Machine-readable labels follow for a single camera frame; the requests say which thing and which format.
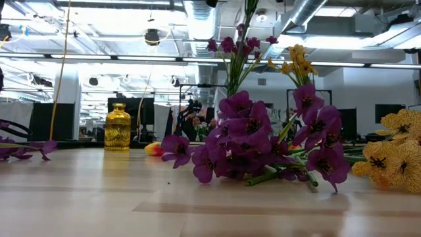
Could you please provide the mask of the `purple artificial flower bunch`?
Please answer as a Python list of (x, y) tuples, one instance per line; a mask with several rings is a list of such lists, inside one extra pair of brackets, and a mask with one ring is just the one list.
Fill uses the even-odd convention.
[(259, 157), (271, 150), (275, 142), (291, 142), (304, 151), (300, 158), (309, 172), (318, 172), (332, 187), (346, 181), (351, 168), (338, 138), (341, 115), (333, 105), (325, 105), (317, 96), (314, 84), (308, 83), (293, 91), (297, 117), (303, 126), (289, 141), (287, 135), (293, 126), (290, 120), (277, 135), (263, 101), (253, 102), (247, 91), (237, 92), (220, 102), (222, 122), (205, 137), (203, 145), (191, 146), (182, 136), (169, 135), (162, 141), (161, 159), (172, 161), (177, 169), (193, 163), (193, 175), (202, 184), (214, 177), (242, 180), (252, 177), (262, 165)]
[(239, 24), (236, 30), (238, 34), (237, 41), (234, 41), (231, 37), (225, 37), (220, 45), (214, 39), (210, 39), (207, 45), (207, 50), (217, 53), (224, 62), (227, 74), (226, 89), (228, 96), (237, 93), (247, 75), (262, 60), (260, 40), (256, 37), (243, 38), (246, 30), (243, 23)]
[[(0, 119), (0, 131), (4, 131), (20, 138), (30, 138), (32, 131), (17, 122)], [(57, 142), (49, 140), (46, 142), (30, 142), (28, 145), (20, 145), (9, 137), (0, 136), (0, 161), (7, 161), (13, 157), (19, 160), (29, 160), (33, 157), (30, 152), (38, 151), (44, 161), (50, 161), (47, 154), (57, 148)]]

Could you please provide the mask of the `slanted silver ventilation duct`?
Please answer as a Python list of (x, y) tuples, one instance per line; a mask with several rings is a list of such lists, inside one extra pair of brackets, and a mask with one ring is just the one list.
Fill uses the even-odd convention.
[(328, 0), (295, 0), (293, 8), (284, 14), (279, 14), (274, 24), (273, 34), (278, 40), (268, 47), (263, 59), (277, 59), (287, 48), (285, 35), (290, 30), (298, 30), (299, 34), (307, 31), (307, 24)]

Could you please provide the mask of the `black background panel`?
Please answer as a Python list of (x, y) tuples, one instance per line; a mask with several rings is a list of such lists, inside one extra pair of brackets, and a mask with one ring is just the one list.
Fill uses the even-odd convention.
[(357, 109), (339, 109), (341, 114), (341, 135), (345, 140), (357, 137)]

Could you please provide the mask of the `black background rig frame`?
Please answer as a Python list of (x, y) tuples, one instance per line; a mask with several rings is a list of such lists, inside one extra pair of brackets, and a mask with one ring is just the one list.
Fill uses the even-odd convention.
[(174, 131), (175, 135), (187, 138), (190, 142), (202, 142), (207, 132), (204, 135), (200, 135), (201, 129), (209, 128), (209, 123), (205, 117), (201, 115), (203, 104), (198, 99), (189, 99), (187, 105), (182, 108), (182, 100), (186, 94), (182, 90), (193, 89), (214, 89), (224, 88), (221, 85), (212, 84), (180, 84), (179, 85), (179, 111), (176, 119), (176, 128)]

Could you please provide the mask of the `wide silver ventilation duct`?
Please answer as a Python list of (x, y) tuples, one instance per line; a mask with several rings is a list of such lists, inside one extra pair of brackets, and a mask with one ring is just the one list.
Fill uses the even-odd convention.
[[(190, 47), (193, 57), (214, 57), (208, 51), (208, 41), (216, 34), (217, 9), (208, 6), (204, 0), (183, 0), (187, 14), (187, 27)], [(195, 81), (197, 84), (211, 84), (213, 66), (206, 63), (197, 63), (195, 68)], [(198, 100), (205, 107), (213, 107), (214, 92), (211, 88), (197, 88)]]

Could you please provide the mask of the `yellow glass vase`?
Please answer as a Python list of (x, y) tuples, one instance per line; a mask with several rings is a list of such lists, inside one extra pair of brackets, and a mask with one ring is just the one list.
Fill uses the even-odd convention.
[(128, 152), (131, 142), (131, 116), (125, 112), (124, 103), (113, 103), (113, 110), (105, 121), (105, 150)]

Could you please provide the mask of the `black partition panel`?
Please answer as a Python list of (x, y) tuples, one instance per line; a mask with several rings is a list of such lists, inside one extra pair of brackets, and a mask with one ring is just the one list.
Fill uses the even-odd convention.
[(156, 137), (153, 132), (155, 125), (155, 100), (150, 98), (108, 98), (108, 112), (112, 111), (113, 103), (124, 103), (125, 112), (131, 116), (131, 141), (153, 142)]
[[(28, 138), (31, 142), (49, 140), (53, 103), (34, 103), (29, 129), (32, 135)], [(55, 141), (71, 140), (74, 126), (74, 104), (58, 103), (53, 124), (53, 137)]]

